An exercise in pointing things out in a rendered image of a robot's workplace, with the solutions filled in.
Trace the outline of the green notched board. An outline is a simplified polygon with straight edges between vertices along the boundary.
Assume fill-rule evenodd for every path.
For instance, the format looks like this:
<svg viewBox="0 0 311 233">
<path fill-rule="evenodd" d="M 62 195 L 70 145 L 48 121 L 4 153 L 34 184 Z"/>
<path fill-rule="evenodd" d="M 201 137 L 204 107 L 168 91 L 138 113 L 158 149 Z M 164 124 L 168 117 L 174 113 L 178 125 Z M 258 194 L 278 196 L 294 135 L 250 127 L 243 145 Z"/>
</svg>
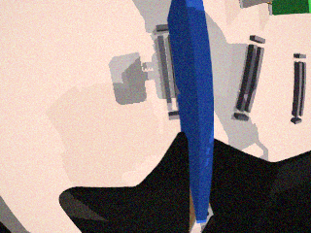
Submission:
<svg viewBox="0 0 311 233">
<path fill-rule="evenodd" d="M 280 15 L 298 15 L 300 13 L 310 13 L 311 0 L 272 0 L 272 14 Z"/>
</svg>

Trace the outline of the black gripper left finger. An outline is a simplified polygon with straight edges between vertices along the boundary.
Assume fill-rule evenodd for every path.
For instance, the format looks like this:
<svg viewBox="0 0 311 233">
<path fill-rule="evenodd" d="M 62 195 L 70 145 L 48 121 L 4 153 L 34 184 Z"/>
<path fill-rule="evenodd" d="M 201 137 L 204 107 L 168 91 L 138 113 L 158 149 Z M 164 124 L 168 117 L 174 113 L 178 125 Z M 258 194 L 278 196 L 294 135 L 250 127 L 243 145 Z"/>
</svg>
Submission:
<svg viewBox="0 0 311 233">
<path fill-rule="evenodd" d="M 135 186 L 73 186 L 59 206 L 77 228 L 106 232 L 190 233 L 190 153 L 186 132 Z"/>
</svg>

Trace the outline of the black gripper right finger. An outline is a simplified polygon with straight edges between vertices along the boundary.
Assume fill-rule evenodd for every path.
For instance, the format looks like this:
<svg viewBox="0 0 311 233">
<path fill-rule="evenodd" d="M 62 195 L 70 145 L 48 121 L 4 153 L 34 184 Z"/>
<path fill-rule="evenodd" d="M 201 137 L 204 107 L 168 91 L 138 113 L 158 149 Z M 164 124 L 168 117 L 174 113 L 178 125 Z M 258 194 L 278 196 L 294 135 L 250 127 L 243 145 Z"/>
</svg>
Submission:
<svg viewBox="0 0 311 233">
<path fill-rule="evenodd" d="M 219 233 L 258 233 L 277 195 L 311 179 L 311 150 L 268 162 L 214 139 L 210 207 Z"/>
</svg>

